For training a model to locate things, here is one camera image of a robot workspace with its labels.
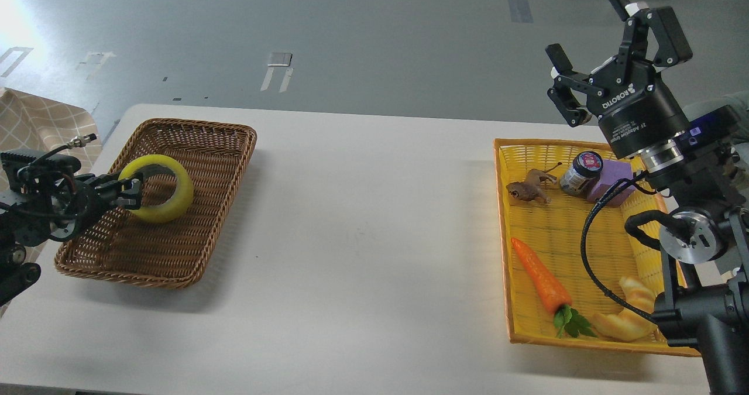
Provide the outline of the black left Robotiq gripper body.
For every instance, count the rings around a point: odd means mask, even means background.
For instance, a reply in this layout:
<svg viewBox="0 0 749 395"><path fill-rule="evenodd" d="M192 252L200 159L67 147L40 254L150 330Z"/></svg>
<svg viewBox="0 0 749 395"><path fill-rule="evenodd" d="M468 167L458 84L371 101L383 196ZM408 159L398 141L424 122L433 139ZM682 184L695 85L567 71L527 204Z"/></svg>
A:
<svg viewBox="0 0 749 395"><path fill-rule="evenodd" d="M73 206L77 216L74 221L75 229L88 229L104 216L105 203L95 189L99 182L101 180L98 176L75 177L73 181L75 184Z"/></svg>

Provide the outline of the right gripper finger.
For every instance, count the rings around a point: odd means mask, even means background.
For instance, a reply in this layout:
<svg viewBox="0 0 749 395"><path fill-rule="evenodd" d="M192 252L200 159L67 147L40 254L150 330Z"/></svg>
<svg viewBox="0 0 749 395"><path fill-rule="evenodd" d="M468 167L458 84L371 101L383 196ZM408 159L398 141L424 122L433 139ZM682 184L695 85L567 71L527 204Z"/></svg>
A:
<svg viewBox="0 0 749 395"><path fill-rule="evenodd" d="M591 75L573 69L572 62L559 43L546 46L545 52L553 66L553 85L548 89L547 96L572 128L588 123L592 114L577 100L575 92L598 96L599 88L591 83Z"/></svg>
<svg viewBox="0 0 749 395"><path fill-rule="evenodd" d="M608 0L625 23L614 57L616 77L629 77L636 63L657 71L690 61L693 50L671 6L650 8L631 0Z"/></svg>

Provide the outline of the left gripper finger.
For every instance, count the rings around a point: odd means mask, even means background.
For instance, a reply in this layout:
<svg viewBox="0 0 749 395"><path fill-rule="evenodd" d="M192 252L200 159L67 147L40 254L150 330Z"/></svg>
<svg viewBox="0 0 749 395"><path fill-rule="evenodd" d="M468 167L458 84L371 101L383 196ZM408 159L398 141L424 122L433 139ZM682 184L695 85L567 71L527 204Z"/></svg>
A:
<svg viewBox="0 0 749 395"><path fill-rule="evenodd" d="M117 207L125 210L139 210L142 206L142 190L97 190L94 198L94 211L109 211Z"/></svg>
<svg viewBox="0 0 749 395"><path fill-rule="evenodd" d="M133 177L120 177L120 173L101 174L88 179L88 186L104 190L113 189L115 192L124 192L140 189L144 182L144 174L136 173Z"/></svg>

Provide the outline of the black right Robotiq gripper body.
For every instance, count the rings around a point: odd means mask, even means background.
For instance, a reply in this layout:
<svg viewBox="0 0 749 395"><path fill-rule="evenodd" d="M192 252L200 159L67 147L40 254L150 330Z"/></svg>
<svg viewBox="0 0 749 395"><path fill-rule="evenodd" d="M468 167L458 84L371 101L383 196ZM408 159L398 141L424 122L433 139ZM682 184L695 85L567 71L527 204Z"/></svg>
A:
<svg viewBox="0 0 749 395"><path fill-rule="evenodd" d="M652 64L633 61L627 78L610 61L594 71L588 109L618 159L634 157L648 147L680 135L689 126L682 108Z"/></svg>

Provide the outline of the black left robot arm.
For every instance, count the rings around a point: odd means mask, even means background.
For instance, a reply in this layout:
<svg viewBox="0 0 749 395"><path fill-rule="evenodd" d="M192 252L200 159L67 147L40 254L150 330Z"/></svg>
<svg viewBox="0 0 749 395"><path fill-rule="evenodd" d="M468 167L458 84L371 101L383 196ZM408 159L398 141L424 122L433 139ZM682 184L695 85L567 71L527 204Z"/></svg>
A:
<svg viewBox="0 0 749 395"><path fill-rule="evenodd" d="M141 208L143 173L125 178L118 173L80 174L82 162L67 154L96 138L93 133L77 136L48 152L2 152L9 184L2 192L2 305L40 279L40 265L29 261L28 248L46 241L71 241L117 207Z"/></svg>

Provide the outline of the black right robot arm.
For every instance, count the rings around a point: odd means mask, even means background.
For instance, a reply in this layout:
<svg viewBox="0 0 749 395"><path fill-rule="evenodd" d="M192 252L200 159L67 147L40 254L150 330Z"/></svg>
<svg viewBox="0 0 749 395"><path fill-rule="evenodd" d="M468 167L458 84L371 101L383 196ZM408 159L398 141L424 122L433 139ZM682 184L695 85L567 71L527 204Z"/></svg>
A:
<svg viewBox="0 0 749 395"><path fill-rule="evenodd" d="M723 168L738 112L723 105L690 121L661 78L661 70L693 53L674 10L609 0L625 24L618 53L591 73L572 67L559 44L546 48L554 85L548 96L570 126L597 119L616 158L640 158L644 171L615 182L583 225L587 230L616 193L644 179L669 191L677 209L644 211L626 232L661 254L664 290L655 323L671 347L700 352L711 394L747 393L747 210Z"/></svg>

